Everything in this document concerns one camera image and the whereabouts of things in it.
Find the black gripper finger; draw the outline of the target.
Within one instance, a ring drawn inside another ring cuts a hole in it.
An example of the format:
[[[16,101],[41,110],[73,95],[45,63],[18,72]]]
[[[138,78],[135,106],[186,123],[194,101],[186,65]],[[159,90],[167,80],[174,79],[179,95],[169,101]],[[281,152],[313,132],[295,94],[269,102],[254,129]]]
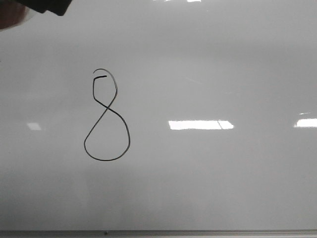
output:
[[[17,2],[39,13],[50,11],[58,16],[64,16],[72,0],[17,0]]]

